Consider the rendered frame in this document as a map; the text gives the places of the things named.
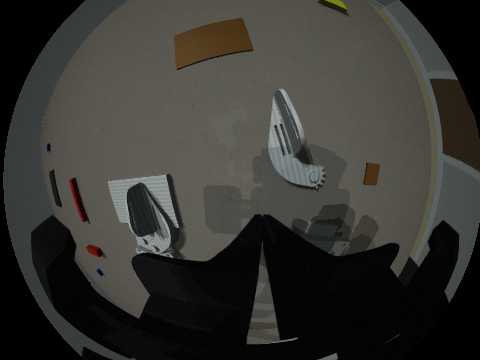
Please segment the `red rectangular bar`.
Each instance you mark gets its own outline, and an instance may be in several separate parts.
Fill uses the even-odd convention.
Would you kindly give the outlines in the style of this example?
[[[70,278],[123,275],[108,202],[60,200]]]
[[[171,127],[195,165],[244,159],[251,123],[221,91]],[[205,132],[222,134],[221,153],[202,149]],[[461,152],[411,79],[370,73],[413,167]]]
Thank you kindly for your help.
[[[88,247],[85,247],[88,249],[89,253],[92,253],[92,255],[95,256],[103,256],[103,251],[99,247],[93,247],[93,245],[89,244]]]

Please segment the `yellow-green rectangular block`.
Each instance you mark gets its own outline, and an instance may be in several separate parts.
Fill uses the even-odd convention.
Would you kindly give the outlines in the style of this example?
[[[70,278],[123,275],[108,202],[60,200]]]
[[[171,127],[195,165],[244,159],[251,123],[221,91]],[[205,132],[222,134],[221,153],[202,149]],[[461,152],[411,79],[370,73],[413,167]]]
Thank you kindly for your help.
[[[328,5],[328,7],[339,9],[341,12],[347,12],[343,1],[340,0],[317,0],[320,4]]]

